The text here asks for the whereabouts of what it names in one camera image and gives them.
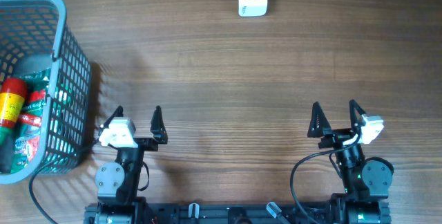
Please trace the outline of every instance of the red bottle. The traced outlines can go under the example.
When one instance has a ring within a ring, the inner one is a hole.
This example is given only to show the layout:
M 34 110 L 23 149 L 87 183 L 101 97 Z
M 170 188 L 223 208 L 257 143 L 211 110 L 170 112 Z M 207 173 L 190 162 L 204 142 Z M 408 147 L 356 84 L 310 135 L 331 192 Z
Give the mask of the red bottle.
M 6 136 L 12 134 L 27 92 L 26 82 L 17 78 L 6 79 L 1 86 L 0 145 L 3 144 Z

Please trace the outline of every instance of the green snack package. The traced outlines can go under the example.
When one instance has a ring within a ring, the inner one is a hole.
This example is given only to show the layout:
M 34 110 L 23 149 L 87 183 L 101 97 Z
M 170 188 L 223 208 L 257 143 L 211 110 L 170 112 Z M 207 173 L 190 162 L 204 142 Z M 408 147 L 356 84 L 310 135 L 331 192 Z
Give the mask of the green snack package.
M 15 127 L 15 151 L 11 174 L 22 170 L 35 157 L 40 143 L 40 126 L 49 87 L 50 68 L 21 75 L 28 85 L 28 96 Z

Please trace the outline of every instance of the wood grain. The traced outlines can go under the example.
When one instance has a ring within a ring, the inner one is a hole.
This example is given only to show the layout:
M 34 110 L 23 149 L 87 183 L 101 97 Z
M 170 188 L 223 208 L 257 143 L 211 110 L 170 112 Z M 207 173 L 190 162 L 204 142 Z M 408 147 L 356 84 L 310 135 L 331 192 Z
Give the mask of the wood grain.
M 311 105 L 344 128 L 356 99 L 385 119 L 364 152 L 396 168 L 394 223 L 440 223 L 442 0 L 269 0 L 258 18 L 240 18 L 237 0 L 64 1 L 93 62 L 89 137 L 118 104 L 138 136 L 163 108 L 169 144 L 145 155 L 149 202 L 291 203 L 291 168 L 318 151 L 306 137 Z M 95 147 L 68 175 L 37 180 L 37 198 L 60 223 L 80 222 L 96 169 L 114 159 Z M 343 186 L 317 158 L 296 191 L 326 200 Z M 46 223 L 27 180 L 0 195 L 2 222 Z

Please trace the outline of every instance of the wooden table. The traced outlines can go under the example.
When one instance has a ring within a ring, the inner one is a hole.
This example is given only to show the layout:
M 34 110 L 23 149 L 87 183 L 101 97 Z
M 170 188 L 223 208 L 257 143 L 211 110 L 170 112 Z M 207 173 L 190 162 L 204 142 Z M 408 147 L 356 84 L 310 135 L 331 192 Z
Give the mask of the wooden table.
M 292 203 L 291 168 L 318 151 L 311 105 L 345 128 L 356 99 L 385 120 L 363 148 L 396 168 L 393 222 L 441 222 L 442 0 L 269 0 L 257 18 L 240 18 L 237 0 L 64 1 L 93 63 L 88 137 L 118 104 L 139 137 L 163 108 L 169 144 L 145 155 L 148 202 Z M 38 179 L 37 198 L 79 223 L 97 201 L 96 169 L 114 159 L 95 147 L 69 174 Z M 344 190 L 326 157 L 298 173 L 301 200 Z M 27 180 L 0 196 L 1 222 L 46 223 Z

